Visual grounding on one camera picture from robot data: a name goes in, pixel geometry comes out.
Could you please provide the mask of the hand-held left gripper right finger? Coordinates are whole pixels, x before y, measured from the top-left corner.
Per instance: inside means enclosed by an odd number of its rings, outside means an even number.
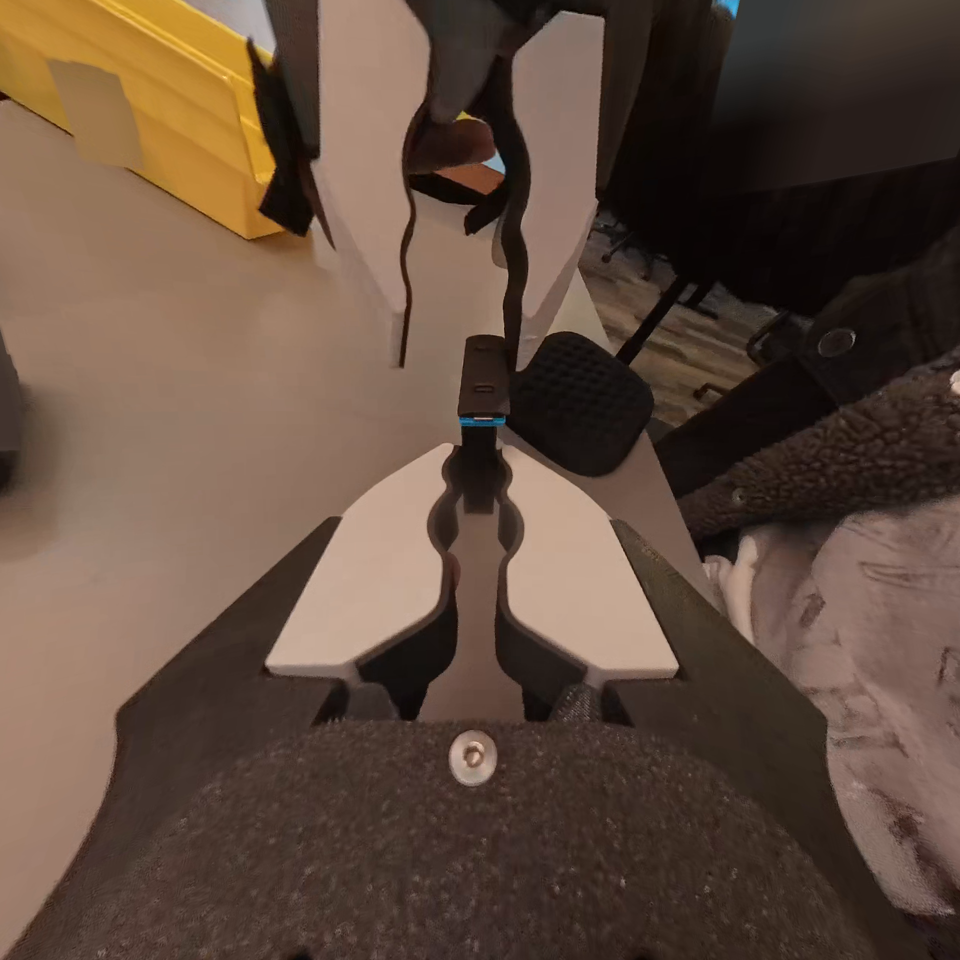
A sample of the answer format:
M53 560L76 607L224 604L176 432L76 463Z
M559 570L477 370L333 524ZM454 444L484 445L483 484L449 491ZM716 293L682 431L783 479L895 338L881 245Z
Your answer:
M669 681L680 665L606 510L515 446L499 450L495 654L535 710L586 685Z

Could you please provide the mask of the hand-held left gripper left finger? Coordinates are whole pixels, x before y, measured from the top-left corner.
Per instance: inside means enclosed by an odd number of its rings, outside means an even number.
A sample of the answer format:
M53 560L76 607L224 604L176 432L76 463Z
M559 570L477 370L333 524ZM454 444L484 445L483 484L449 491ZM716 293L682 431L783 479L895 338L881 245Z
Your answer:
M459 494L441 443L338 517L265 660L277 677L378 684L416 710L457 648Z

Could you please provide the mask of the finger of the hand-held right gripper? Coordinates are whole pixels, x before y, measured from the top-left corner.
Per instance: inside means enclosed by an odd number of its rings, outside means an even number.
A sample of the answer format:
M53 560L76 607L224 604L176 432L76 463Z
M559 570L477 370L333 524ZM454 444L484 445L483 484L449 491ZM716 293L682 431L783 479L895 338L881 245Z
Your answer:
M407 2L318 2L318 158L311 173L340 272L387 364L406 361L416 224L407 159L430 42Z
M546 337L594 222L604 29L598 16L559 11L491 75L506 169L497 234L511 371Z

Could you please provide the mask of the yellow plastic bin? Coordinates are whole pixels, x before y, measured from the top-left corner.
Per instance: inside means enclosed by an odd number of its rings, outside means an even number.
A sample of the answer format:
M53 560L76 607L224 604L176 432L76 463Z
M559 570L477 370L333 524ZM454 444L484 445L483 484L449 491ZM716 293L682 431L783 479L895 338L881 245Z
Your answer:
M2 93L246 240L275 162L247 40L188 2L5 1Z

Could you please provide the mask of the black battery blue edge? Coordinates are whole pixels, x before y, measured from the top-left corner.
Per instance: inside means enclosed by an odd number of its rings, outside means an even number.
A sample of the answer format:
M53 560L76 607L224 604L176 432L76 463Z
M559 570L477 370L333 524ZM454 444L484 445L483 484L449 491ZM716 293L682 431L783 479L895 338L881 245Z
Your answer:
M475 335L464 343L457 416L461 442L456 454L463 509L490 515L505 482L499 431L510 414L510 372L503 338Z

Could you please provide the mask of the person's right hand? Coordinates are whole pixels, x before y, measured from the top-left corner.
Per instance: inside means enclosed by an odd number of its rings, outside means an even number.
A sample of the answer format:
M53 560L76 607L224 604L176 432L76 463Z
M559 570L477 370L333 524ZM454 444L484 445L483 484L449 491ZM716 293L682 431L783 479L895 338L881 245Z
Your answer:
M496 153L493 132L480 120L463 116L449 124L436 124L427 119L414 135L407 172L415 177L437 177L444 186L488 196L504 179L504 174L490 166Z

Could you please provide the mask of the dark grey fleece garment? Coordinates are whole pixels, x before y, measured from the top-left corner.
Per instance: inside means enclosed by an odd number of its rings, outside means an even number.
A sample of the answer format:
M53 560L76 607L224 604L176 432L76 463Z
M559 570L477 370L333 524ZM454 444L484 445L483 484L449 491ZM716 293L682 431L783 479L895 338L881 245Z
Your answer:
M741 460L679 499L691 537L957 496L958 379L943 356Z

